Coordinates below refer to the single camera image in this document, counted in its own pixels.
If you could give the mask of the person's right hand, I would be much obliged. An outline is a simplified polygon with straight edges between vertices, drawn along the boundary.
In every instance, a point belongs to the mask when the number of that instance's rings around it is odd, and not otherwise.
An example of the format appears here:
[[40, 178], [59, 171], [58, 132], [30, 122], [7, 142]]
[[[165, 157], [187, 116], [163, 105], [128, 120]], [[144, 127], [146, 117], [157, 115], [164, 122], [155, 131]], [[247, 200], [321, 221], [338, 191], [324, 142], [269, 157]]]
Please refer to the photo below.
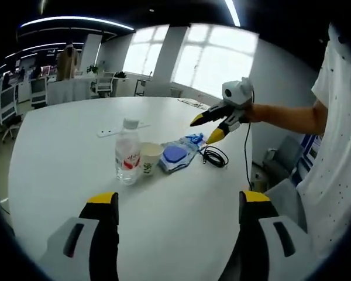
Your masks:
[[265, 106], [260, 104], [251, 104], [245, 109], [244, 118], [247, 122], [261, 122], [263, 120], [263, 112], [265, 111]]

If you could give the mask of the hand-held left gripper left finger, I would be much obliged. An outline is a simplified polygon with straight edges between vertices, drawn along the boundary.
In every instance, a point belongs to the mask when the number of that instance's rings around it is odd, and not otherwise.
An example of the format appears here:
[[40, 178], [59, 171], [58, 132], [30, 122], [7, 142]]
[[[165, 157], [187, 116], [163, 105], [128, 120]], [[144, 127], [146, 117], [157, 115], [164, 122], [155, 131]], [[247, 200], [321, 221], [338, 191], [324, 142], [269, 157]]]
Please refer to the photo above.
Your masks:
[[91, 197], [47, 240], [39, 264], [52, 280], [118, 280], [118, 193]]

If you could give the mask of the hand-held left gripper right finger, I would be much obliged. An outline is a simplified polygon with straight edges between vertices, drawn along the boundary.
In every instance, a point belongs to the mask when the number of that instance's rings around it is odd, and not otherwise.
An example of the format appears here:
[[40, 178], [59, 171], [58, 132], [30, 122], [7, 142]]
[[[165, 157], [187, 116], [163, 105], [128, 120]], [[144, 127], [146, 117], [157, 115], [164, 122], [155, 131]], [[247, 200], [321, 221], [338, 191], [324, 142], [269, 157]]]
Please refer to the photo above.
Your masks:
[[263, 193], [239, 194], [239, 234], [220, 280], [305, 280], [315, 256], [309, 236], [278, 215]]

